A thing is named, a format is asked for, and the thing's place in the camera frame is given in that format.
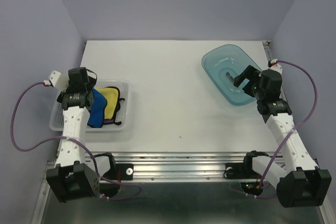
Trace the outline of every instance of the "white basket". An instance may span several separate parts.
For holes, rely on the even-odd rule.
[[[111,80],[97,80],[95,88],[117,87],[120,90],[120,98],[125,101],[120,101],[120,110],[117,112],[116,122],[122,122],[120,125],[107,124],[102,128],[91,128],[87,126],[87,132],[93,131],[120,131],[125,126],[126,116],[128,114],[128,103],[130,102],[130,84],[127,81],[111,81]],[[49,127],[53,131],[63,131],[63,109],[59,102],[55,101],[53,110],[51,111]]]

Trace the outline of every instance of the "blue cloth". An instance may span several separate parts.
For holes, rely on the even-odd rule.
[[[96,89],[93,89],[94,100],[91,107],[90,118],[88,125],[92,128],[101,128],[104,123],[105,107],[107,105],[106,98],[99,93]]]

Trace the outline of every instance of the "blue plastic tray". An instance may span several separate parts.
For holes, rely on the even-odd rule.
[[[231,44],[218,47],[202,58],[204,70],[220,92],[233,105],[245,105],[255,101],[255,98],[245,94],[242,90],[248,80],[245,80],[236,88],[228,78],[228,74],[235,78],[248,65],[261,71],[258,65],[240,47]]]

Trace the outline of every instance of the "wall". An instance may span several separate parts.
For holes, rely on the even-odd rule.
[[[294,0],[63,0],[84,39],[270,39]]]
[[[9,138],[12,110],[30,84],[48,78],[53,68],[79,65],[83,41],[61,0],[0,0],[0,223],[30,223],[47,159],[56,143],[29,153],[15,150]],[[53,135],[48,121],[52,88],[36,87],[24,97],[15,124],[21,147]]]
[[[306,68],[314,77],[319,101],[314,115],[300,130],[301,138],[321,168],[333,177],[329,199],[336,209],[335,141],[335,0],[295,0],[277,30],[271,49],[275,57]],[[313,89],[299,70],[284,66],[284,87],[295,115],[302,120],[313,103]]]

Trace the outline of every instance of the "white table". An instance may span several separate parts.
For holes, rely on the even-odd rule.
[[[261,41],[88,41],[81,66],[99,79],[131,83],[130,113],[123,131],[87,133],[95,152],[273,152],[277,145],[256,102],[233,106],[201,65],[209,51],[241,47],[267,68]]]

